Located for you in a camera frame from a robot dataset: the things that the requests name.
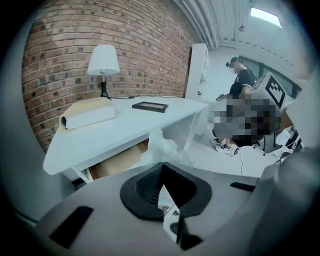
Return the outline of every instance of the ceiling light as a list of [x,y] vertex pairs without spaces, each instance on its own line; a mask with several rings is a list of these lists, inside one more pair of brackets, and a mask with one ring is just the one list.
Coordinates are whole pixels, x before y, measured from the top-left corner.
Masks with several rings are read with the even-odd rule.
[[251,8],[251,16],[257,17],[259,19],[265,20],[267,22],[270,22],[272,24],[277,25],[278,27],[282,28],[278,16],[275,16],[269,12],[266,12],[264,10],[259,10],[256,8]]

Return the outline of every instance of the headset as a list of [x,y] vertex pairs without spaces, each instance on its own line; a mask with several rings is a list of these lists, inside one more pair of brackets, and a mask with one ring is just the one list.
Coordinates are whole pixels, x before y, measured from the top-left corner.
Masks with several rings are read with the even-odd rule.
[[233,58],[231,58],[231,59],[225,64],[225,66],[226,66],[227,68],[229,68],[232,62],[241,62],[241,63],[246,67],[246,69],[249,70],[249,72],[253,75],[253,80],[254,80],[253,83],[256,83],[257,77],[256,77],[255,73],[253,73],[253,72],[251,71],[251,69],[250,69],[246,64],[244,64],[243,61],[242,61],[240,58],[238,58],[238,57],[233,57]]

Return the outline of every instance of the brick wall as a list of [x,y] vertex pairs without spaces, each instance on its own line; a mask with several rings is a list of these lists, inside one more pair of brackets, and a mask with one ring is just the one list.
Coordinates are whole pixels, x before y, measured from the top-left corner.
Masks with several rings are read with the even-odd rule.
[[194,38],[169,0],[44,2],[22,61],[25,109],[43,150],[73,102],[100,96],[102,77],[86,75],[95,46],[116,48],[120,73],[109,78],[109,95],[182,97]]

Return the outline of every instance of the table lamp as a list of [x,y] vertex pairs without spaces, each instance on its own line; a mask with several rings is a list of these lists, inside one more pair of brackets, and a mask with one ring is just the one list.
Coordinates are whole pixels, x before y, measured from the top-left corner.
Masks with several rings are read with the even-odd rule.
[[105,76],[113,75],[120,72],[116,49],[112,45],[102,44],[93,49],[87,75],[101,76],[101,97],[108,98]]

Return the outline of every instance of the book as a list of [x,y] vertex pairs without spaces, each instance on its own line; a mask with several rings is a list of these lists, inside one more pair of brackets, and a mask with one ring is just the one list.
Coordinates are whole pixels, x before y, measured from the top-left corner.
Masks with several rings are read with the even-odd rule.
[[63,130],[81,127],[116,118],[114,103],[104,97],[86,99],[72,104],[59,118]]

